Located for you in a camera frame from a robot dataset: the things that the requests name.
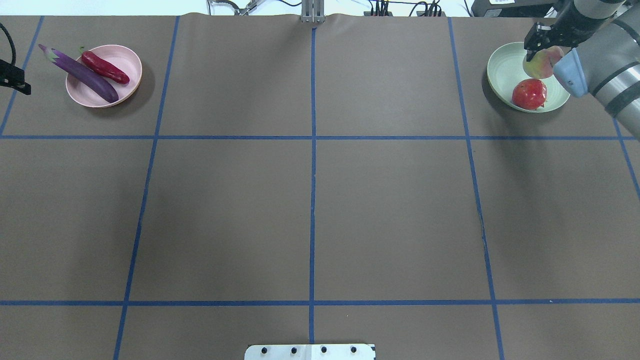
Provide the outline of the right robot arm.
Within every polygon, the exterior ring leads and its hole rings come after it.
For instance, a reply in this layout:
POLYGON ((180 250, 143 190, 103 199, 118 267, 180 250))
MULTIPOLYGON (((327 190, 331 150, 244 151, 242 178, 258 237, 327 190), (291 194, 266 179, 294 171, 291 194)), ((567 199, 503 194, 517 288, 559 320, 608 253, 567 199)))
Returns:
POLYGON ((536 22, 526 34, 526 61, 554 46, 569 48, 553 64, 572 96, 592 95, 631 135, 640 135, 640 21, 635 5, 616 16, 621 0, 566 0, 552 25, 536 22))

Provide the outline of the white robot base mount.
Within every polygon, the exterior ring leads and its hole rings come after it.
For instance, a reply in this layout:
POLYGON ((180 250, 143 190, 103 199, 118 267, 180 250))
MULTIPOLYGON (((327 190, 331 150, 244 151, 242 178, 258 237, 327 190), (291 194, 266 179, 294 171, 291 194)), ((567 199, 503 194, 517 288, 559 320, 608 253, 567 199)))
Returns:
POLYGON ((375 360, 374 344, 256 344, 247 347, 245 360, 375 360))

